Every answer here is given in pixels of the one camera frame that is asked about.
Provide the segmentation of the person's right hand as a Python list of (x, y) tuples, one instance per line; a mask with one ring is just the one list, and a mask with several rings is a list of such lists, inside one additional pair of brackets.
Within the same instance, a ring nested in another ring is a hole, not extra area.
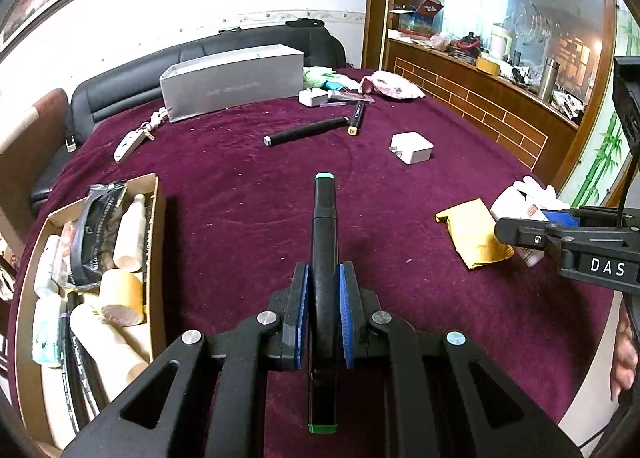
[(630, 390), (634, 384), (639, 360), (634, 342), (636, 342), (634, 330), (632, 330), (631, 321), (625, 304), (621, 303), (610, 372), (610, 393), (612, 402), (617, 402), (620, 397), (620, 393)]

